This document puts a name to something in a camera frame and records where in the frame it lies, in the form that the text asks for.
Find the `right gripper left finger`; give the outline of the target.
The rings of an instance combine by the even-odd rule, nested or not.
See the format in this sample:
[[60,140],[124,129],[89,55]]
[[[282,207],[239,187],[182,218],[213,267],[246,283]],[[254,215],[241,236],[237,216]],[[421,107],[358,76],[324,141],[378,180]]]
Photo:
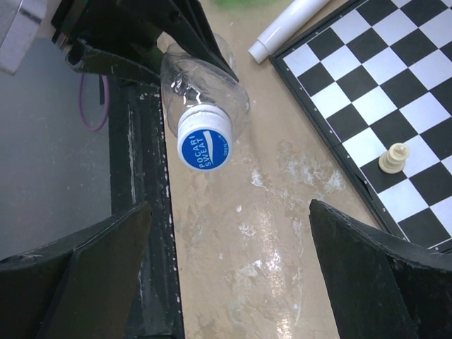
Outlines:
[[1,260],[1,337],[123,338],[149,229],[139,205]]

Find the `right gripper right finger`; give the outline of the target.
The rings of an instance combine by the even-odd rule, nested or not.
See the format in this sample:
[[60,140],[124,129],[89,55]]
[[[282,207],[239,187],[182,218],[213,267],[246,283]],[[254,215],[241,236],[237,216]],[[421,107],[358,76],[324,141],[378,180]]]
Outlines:
[[451,255],[323,201],[311,201],[309,221],[341,338],[451,337]]

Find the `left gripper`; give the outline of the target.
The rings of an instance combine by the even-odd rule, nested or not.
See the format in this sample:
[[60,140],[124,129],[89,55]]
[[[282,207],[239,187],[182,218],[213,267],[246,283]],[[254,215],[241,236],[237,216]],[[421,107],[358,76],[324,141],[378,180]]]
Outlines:
[[160,84],[164,30],[191,56],[238,77],[220,52],[200,1],[57,1],[52,42],[77,73]]

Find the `clear bottle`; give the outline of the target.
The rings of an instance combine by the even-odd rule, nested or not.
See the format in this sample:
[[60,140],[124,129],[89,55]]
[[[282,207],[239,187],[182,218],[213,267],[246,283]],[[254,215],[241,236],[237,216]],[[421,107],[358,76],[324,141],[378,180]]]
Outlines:
[[176,139],[179,119],[186,109],[211,104],[222,109],[232,122],[233,150],[233,143],[249,123],[250,99],[231,75],[172,42],[163,56],[160,79],[166,121]]

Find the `blue pocari sweat cap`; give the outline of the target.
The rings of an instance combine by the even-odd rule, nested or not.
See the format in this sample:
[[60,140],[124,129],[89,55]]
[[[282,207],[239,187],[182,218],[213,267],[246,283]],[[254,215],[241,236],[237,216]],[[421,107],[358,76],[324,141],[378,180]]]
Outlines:
[[217,170],[232,154],[232,132],[232,122],[222,109],[194,105],[186,109],[177,126],[179,158],[193,170]]

